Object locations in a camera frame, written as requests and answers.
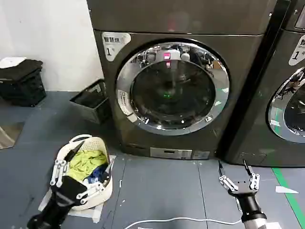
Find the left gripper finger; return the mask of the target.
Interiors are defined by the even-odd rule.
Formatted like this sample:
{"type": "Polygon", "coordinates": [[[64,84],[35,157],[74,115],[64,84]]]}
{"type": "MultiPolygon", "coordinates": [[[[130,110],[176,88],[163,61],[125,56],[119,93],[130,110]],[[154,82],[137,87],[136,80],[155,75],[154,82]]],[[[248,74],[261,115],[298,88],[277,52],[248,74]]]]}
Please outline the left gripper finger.
{"type": "Polygon", "coordinates": [[[65,145],[59,150],[53,165],[52,176],[50,180],[51,186],[62,186],[62,177],[67,172],[70,161],[80,150],[83,144],[84,140],[69,142],[67,145],[65,145]]]}
{"type": "Polygon", "coordinates": [[[112,180],[112,162],[96,167],[86,180],[89,182],[87,190],[76,196],[76,199],[80,200],[81,204],[85,204],[90,199],[105,192],[112,180]]]}

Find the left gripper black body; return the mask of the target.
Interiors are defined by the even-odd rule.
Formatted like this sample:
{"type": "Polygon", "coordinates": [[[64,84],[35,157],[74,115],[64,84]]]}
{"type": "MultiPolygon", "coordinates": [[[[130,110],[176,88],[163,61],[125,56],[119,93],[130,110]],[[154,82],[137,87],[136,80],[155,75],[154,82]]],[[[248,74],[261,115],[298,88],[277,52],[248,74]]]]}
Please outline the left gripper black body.
{"type": "Polygon", "coordinates": [[[77,195],[87,191],[87,187],[75,179],[64,176],[62,185],[51,187],[52,195],[43,209],[44,215],[67,215],[74,206],[80,206],[81,200],[77,199],[77,195]]]}

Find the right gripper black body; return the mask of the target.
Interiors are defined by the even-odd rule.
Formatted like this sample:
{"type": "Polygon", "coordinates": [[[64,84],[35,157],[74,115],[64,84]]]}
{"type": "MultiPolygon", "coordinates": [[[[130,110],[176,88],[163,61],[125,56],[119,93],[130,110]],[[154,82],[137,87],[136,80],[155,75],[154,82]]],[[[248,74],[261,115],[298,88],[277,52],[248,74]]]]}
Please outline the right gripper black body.
{"type": "Polygon", "coordinates": [[[265,219],[265,214],[261,211],[255,195],[256,189],[250,189],[250,185],[246,182],[238,182],[238,190],[229,189],[228,194],[237,198],[242,210],[242,221],[254,219],[265,219]]]}

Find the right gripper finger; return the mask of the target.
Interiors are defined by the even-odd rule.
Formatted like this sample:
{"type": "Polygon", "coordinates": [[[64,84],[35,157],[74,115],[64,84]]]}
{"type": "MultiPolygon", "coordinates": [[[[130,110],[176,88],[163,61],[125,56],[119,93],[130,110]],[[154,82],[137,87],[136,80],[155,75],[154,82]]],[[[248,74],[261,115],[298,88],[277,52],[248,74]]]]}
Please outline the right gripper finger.
{"type": "Polygon", "coordinates": [[[247,164],[245,159],[243,160],[243,163],[248,175],[250,176],[249,188],[251,190],[258,190],[260,183],[260,175],[253,171],[252,167],[249,164],[247,164]]]}
{"type": "Polygon", "coordinates": [[[218,161],[218,171],[219,171],[219,182],[220,184],[226,189],[230,191],[238,191],[238,186],[229,179],[224,172],[224,167],[221,163],[221,161],[218,161]]]}

